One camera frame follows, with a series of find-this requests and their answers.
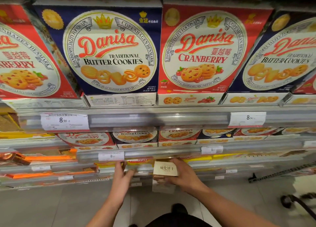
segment hand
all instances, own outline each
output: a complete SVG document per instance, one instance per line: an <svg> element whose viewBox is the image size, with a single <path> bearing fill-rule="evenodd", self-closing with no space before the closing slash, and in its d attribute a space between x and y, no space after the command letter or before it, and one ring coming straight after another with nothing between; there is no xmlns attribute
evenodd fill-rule
<svg viewBox="0 0 316 227"><path fill-rule="evenodd" d="M183 191L192 196L195 196L199 191L210 191L210 189L200 181L192 167L183 160L172 158L170 162L176 165L178 177L166 177L166 181L180 186Z"/></svg>
<svg viewBox="0 0 316 227"><path fill-rule="evenodd" d="M118 208L123 204L124 197L130 185L130 181L136 172L136 170L129 170L124 173L126 167L126 161L121 165L120 161L115 163L114 178L112 183L112 188L107 201L111 201L114 206Z"/></svg>

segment red cookie box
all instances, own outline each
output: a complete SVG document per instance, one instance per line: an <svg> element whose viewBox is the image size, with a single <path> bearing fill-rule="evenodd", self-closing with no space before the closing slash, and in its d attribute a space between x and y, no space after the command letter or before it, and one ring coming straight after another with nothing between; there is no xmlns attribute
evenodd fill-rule
<svg viewBox="0 0 316 227"><path fill-rule="evenodd" d="M272 10L259 0L164 0L158 89L225 92Z"/></svg>
<svg viewBox="0 0 316 227"><path fill-rule="evenodd" d="M158 90L158 106L217 105L224 93Z"/></svg>
<svg viewBox="0 0 316 227"><path fill-rule="evenodd" d="M76 81L30 0L0 2L0 97L78 98Z"/></svg>
<svg viewBox="0 0 316 227"><path fill-rule="evenodd" d="M279 128L259 127L259 128L241 128L234 136L260 136L260 135L272 135L279 131Z"/></svg>
<svg viewBox="0 0 316 227"><path fill-rule="evenodd" d="M179 141L158 141L158 146L173 146L173 145L194 145L197 142L196 138L188 138Z"/></svg>
<svg viewBox="0 0 316 227"><path fill-rule="evenodd" d="M316 73L308 75L293 93L316 94Z"/></svg>
<svg viewBox="0 0 316 227"><path fill-rule="evenodd" d="M159 131L159 141L179 141L196 139L201 132L200 129L183 130L161 130Z"/></svg>
<svg viewBox="0 0 316 227"><path fill-rule="evenodd" d="M69 146L81 151L117 149L111 135L102 133L59 133L57 136Z"/></svg>

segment foot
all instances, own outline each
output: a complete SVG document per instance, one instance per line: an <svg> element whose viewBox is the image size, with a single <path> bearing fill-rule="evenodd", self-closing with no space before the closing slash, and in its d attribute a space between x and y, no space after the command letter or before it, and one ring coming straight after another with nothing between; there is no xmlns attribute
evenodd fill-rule
<svg viewBox="0 0 316 227"><path fill-rule="evenodd" d="M173 204L171 207L171 213L184 213L184 214L188 214L188 211L186 210L186 208L184 207L184 205L182 204Z"/></svg>

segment left hand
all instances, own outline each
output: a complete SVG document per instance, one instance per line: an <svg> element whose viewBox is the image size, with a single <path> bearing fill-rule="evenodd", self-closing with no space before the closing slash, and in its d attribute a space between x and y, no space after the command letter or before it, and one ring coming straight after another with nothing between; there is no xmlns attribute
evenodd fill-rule
<svg viewBox="0 0 316 227"><path fill-rule="evenodd" d="M126 167L126 161L121 165L120 161L115 163L114 178L112 183L112 188L108 197L108 200L111 201L115 206L121 207L123 204L124 197L128 191L130 181L136 172L135 169L129 170L127 173L124 173Z"/></svg>

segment black pants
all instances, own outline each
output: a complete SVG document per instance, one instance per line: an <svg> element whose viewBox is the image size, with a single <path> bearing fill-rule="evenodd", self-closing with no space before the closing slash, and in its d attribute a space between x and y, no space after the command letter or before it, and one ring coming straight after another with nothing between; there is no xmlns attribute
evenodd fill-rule
<svg viewBox="0 0 316 227"><path fill-rule="evenodd" d="M212 227L203 220L184 213L167 213L152 222L146 227Z"/></svg>

